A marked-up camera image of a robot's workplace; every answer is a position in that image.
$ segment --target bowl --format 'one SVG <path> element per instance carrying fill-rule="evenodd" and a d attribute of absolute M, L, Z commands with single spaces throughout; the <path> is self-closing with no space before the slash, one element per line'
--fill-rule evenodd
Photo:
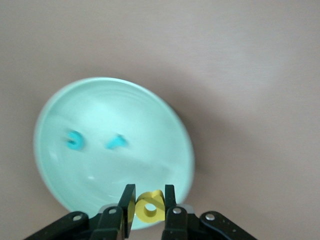
<path fill-rule="evenodd" d="M 59 90 L 34 130 L 40 175 L 69 211 L 94 217 L 118 203 L 127 184 L 136 194 L 175 186 L 182 203 L 193 181 L 189 135 L 173 109 L 135 83 L 94 77 Z M 151 226 L 134 217 L 132 229 Z"/>

